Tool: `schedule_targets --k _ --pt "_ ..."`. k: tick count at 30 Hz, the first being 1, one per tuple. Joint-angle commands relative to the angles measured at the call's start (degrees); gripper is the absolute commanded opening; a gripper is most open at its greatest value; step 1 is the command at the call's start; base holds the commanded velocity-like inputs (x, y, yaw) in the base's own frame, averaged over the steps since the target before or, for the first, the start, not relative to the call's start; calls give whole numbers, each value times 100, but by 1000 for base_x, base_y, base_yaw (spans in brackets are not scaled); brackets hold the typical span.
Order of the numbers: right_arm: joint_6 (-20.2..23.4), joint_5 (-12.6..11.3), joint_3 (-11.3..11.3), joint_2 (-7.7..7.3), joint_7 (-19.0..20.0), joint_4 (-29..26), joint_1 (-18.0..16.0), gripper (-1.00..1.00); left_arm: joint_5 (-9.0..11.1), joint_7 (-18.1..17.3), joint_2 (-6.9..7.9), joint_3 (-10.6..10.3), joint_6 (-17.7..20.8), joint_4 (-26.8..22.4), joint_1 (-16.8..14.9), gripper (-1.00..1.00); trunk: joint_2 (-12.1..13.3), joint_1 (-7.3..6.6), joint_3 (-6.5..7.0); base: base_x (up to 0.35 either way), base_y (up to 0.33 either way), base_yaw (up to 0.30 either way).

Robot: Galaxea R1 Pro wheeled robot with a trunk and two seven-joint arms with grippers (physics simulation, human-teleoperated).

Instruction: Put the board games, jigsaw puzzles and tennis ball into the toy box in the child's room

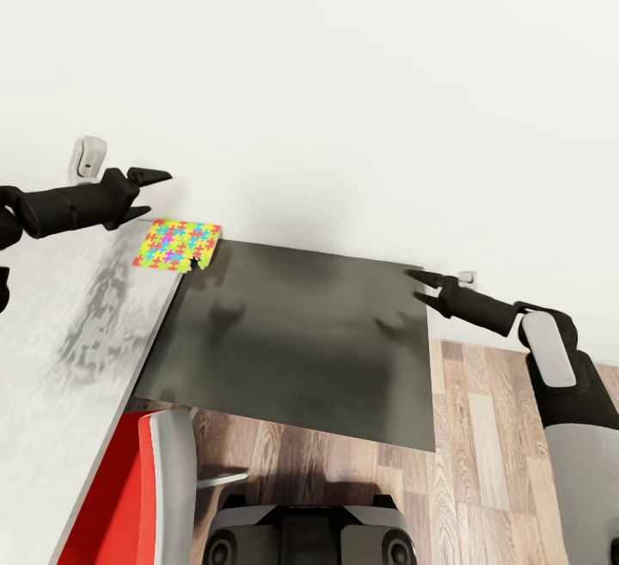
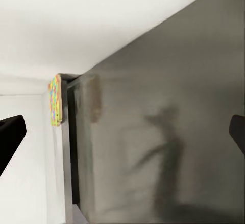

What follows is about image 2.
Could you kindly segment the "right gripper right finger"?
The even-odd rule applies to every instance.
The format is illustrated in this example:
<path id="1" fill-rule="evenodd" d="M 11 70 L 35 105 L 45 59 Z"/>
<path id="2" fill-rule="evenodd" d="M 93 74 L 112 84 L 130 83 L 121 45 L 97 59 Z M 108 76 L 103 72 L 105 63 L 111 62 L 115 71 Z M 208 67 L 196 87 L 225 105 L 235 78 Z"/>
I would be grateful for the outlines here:
<path id="1" fill-rule="evenodd" d="M 232 136 L 233 140 L 236 142 L 242 153 L 245 155 L 245 117 L 240 115 L 233 115 L 229 134 Z"/>

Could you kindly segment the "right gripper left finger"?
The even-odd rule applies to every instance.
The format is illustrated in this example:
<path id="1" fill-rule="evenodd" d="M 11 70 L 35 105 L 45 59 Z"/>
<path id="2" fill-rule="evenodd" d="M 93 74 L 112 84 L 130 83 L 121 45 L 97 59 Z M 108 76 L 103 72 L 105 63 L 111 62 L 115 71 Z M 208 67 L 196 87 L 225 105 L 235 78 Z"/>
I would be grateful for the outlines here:
<path id="1" fill-rule="evenodd" d="M 0 176 L 27 134 L 22 115 L 0 120 Z"/>

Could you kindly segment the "jigsaw puzzle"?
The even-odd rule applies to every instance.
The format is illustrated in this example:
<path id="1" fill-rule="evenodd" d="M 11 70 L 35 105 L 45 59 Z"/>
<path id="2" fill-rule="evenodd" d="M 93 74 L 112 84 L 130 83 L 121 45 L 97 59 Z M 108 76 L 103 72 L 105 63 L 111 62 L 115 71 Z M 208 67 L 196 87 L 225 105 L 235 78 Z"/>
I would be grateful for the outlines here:
<path id="1" fill-rule="evenodd" d="M 61 74 L 49 85 L 51 126 L 60 126 L 62 121 Z"/>

